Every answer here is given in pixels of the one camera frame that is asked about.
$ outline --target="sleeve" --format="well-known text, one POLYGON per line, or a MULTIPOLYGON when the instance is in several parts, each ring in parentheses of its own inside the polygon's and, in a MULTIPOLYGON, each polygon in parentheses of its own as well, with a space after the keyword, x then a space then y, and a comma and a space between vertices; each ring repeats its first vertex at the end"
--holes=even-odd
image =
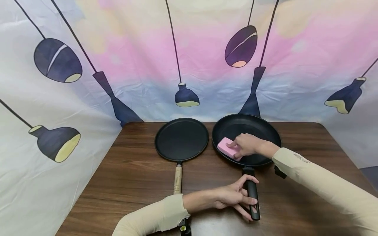
POLYGON ((125 215, 112 236, 145 236, 173 229, 190 215, 184 208, 183 195, 175 194, 125 215))
POLYGON ((378 198, 289 149, 280 148, 273 162, 289 178, 348 215, 361 235, 378 235, 378 198))

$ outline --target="frying pan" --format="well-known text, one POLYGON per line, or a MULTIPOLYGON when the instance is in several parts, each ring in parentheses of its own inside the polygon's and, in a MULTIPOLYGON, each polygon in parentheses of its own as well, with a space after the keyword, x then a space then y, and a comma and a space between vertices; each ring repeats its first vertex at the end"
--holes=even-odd
MULTIPOLYGON (((240 161, 235 161, 234 159, 228 157, 227 155, 223 154, 217 148, 218 143, 224 138, 227 137, 231 140, 235 140, 236 136, 240 134, 252 134, 260 139, 264 139, 267 141, 271 141, 272 143, 276 144, 277 146, 281 147, 281 138, 278 132, 271 126, 267 121, 248 114, 232 114, 225 116, 218 120, 218 122, 214 125, 212 131, 212 143, 214 148, 227 160, 233 162, 236 165, 243 167, 243 174, 249 174, 254 176, 254 169, 253 167, 260 167, 263 165, 267 165, 272 162, 271 159, 268 159, 259 154, 252 154, 250 156, 244 156, 240 159, 240 161)), ((246 182, 246 188, 248 192, 248 196, 252 198, 256 198, 257 196, 257 187, 256 184, 252 181, 246 182)), ((249 206, 250 214, 253 220, 260 220, 260 209, 259 203, 256 204, 256 213, 253 212, 252 206, 249 206)))
MULTIPOLYGON (((177 163, 173 194, 181 193, 183 162, 201 154, 208 142, 207 128, 198 120, 191 118, 172 120, 157 132, 155 136, 156 151, 164 159, 177 163)), ((181 235, 191 235, 186 219, 180 222, 179 226, 181 235)))

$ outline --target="wooden pan handle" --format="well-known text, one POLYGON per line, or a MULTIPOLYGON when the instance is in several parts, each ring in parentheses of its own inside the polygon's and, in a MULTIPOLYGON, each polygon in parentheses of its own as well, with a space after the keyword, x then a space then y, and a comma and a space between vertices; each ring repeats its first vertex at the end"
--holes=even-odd
POLYGON ((177 164, 176 173, 175 173, 175 186, 173 188, 173 194, 181 193, 182 180, 183 180, 183 166, 181 164, 177 164))

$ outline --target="white curtain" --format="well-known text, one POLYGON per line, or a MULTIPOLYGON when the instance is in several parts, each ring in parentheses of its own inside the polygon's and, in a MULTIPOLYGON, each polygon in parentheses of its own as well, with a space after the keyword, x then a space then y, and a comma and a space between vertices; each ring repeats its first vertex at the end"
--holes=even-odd
POLYGON ((0 235, 54 235, 133 121, 319 122, 378 187, 375 0, 0 6, 0 235))

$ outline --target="hand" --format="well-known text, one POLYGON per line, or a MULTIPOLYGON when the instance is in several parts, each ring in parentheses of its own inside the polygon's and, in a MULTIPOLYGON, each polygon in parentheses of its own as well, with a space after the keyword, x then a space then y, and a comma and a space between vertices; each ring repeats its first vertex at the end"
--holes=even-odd
POLYGON ((232 143, 226 145, 229 148, 236 145, 240 147, 240 151, 234 155, 235 159, 255 153, 264 155, 267 158, 272 158, 279 149, 277 145, 251 134, 241 134, 237 136, 232 143))
POLYGON ((251 180, 255 183, 259 183, 259 181, 250 175, 243 175, 238 181, 233 184, 213 189, 212 191, 217 196, 216 201, 214 202, 214 208, 223 209, 226 207, 233 207, 235 208, 244 219, 247 221, 252 221, 251 215, 242 208, 249 209, 249 205, 257 204, 257 200, 251 197, 248 197, 247 190, 243 189, 243 184, 247 181, 251 180))

